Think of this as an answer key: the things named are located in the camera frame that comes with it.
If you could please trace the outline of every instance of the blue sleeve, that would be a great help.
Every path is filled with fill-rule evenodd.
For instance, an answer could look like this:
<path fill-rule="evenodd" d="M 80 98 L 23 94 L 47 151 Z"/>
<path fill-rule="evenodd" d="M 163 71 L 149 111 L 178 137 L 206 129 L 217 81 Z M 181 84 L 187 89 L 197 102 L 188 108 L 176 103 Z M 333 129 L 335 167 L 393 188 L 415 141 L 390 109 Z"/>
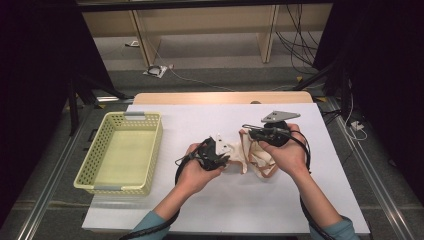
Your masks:
<path fill-rule="evenodd" d="M 164 223 L 165 220 L 161 218 L 159 215 L 157 215 L 154 211 L 150 211 L 137 226 L 131 231 L 136 232 L 139 230 L 143 230 L 146 228 L 157 226 L 161 223 Z M 167 227 L 159 232 L 155 232 L 149 235 L 145 235 L 143 237 L 134 238 L 136 240 L 161 240 L 168 234 L 170 227 Z"/>
<path fill-rule="evenodd" d="M 343 239 L 343 240 L 359 240 L 359 237 L 355 234 L 355 229 L 353 228 L 352 221 L 342 216 L 343 220 L 331 226 L 323 228 L 323 230 L 332 236 L 335 239 Z M 312 239 L 321 240 L 323 239 L 321 235 L 318 234 L 315 229 L 309 226 Z"/>

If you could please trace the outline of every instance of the person's left hand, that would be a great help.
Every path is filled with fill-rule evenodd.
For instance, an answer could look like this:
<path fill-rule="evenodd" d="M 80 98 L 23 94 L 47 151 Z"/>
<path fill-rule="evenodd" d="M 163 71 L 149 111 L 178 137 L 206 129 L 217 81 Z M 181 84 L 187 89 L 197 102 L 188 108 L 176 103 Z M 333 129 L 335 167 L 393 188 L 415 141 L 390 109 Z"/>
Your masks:
<path fill-rule="evenodd" d="M 191 144 L 186 154 L 193 151 L 198 145 Z M 223 170 L 224 167 L 219 167 L 212 171 L 206 171 L 200 166 L 198 161 L 190 160 L 181 172 L 176 187 L 181 188 L 189 195 L 193 195 L 201 191 L 209 181 L 218 177 Z"/>

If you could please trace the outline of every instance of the person's right hand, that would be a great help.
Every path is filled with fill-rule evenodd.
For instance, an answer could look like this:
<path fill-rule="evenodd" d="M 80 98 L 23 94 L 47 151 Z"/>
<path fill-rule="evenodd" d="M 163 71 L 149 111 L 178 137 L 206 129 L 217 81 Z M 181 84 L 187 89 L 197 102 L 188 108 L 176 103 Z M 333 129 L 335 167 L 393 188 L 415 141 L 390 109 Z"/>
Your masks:
<path fill-rule="evenodd" d="M 290 128 L 292 137 L 298 139 L 300 142 L 305 143 L 305 139 L 302 135 L 297 132 L 299 131 L 299 126 L 297 124 L 287 124 Z M 264 141 L 259 142 L 259 146 L 269 153 L 274 159 L 277 166 L 293 177 L 296 173 L 308 172 L 308 169 L 305 164 L 305 150 L 295 141 L 289 140 L 286 144 L 281 147 L 272 146 Z"/>

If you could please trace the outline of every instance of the person's hand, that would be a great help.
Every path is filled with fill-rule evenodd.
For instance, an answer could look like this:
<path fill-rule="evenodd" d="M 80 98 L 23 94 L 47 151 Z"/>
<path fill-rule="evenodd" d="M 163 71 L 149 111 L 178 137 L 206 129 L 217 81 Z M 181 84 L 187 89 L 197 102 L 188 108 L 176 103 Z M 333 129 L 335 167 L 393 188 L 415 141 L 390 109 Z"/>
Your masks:
<path fill-rule="evenodd" d="M 186 154 L 193 151 L 198 145 L 191 144 Z M 193 195 L 201 191 L 209 181 L 218 177 L 223 170 L 224 167 L 220 167 L 212 171 L 206 171 L 200 166 L 198 161 L 190 160 L 181 172 L 176 187 L 181 188 L 189 195 Z"/>
<path fill-rule="evenodd" d="M 287 124 L 290 131 L 299 131 L 299 126 L 296 124 Z M 305 143 L 305 139 L 297 132 L 291 133 L 292 137 L 298 139 L 302 143 Z M 272 146 L 264 141 L 259 142 L 259 146 L 269 153 L 274 159 L 277 166 L 293 177 L 294 174 L 302 172 L 304 173 L 306 168 L 305 164 L 305 151 L 303 148 L 293 140 L 289 140 L 286 144 L 281 147 Z"/>

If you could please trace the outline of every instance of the basket handle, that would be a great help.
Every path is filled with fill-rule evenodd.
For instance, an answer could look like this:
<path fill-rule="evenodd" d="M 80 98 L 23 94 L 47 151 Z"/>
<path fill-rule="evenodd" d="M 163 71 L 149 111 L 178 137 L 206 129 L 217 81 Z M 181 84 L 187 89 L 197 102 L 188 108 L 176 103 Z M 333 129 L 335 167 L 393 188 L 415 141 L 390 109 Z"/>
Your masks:
<path fill-rule="evenodd" d="M 128 121 L 146 120 L 145 112 L 124 112 L 124 118 Z"/>

